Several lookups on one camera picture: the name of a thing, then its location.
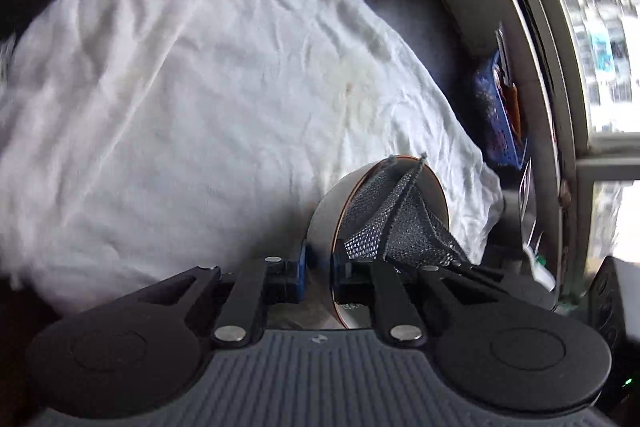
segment ribbed gray plate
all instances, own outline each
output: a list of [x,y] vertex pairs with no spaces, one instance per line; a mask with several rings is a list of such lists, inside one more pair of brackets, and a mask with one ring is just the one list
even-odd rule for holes
[[556,419],[499,415],[459,397],[425,356],[372,330],[268,330],[255,346],[221,351],[183,396],[128,419],[85,420],[51,409],[33,427],[613,426],[592,409]]

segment metal rivet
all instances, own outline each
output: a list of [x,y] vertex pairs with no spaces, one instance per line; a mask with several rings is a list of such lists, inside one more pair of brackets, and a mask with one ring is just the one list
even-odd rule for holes
[[422,336],[422,332],[419,327],[409,324],[394,326],[391,328],[391,331],[389,331],[389,334],[391,334],[396,341],[402,342],[416,341]]
[[239,342],[246,336],[246,331],[240,326],[221,326],[213,335],[223,342]]

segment white towel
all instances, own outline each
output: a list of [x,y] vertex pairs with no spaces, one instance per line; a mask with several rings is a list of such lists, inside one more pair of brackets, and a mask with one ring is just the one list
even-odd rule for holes
[[472,260],[501,211],[447,100],[362,0],[56,0],[8,84],[1,266],[64,313],[287,255],[341,176],[390,154],[427,153]]

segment white object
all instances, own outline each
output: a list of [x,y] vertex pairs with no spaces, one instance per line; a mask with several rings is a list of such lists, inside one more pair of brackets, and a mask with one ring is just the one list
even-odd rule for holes
[[529,266],[531,267],[531,275],[533,276],[533,279],[542,284],[550,292],[553,291],[556,287],[556,278],[551,275],[551,272],[542,266],[542,264],[536,261],[536,255],[529,245],[523,243],[522,250],[529,258]]
[[300,248],[341,176],[419,155],[479,262],[498,178],[362,0],[56,0],[0,108],[2,269],[77,312]]
[[533,248],[534,255],[538,254],[537,248],[534,248],[534,232],[536,231],[536,223],[538,221],[538,213],[536,210],[536,188],[533,178],[533,161],[529,159],[524,174],[520,181],[518,190],[518,203],[520,204],[520,230],[522,231],[522,241]]

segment blue container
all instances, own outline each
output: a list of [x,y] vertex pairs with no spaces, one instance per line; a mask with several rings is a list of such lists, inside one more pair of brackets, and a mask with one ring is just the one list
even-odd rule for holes
[[494,67],[500,60],[499,52],[487,61],[473,76],[473,90],[478,111],[485,124],[484,153],[490,161],[498,165],[510,165],[522,169],[527,150],[527,139],[522,145],[516,142],[504,104],[494,82]]

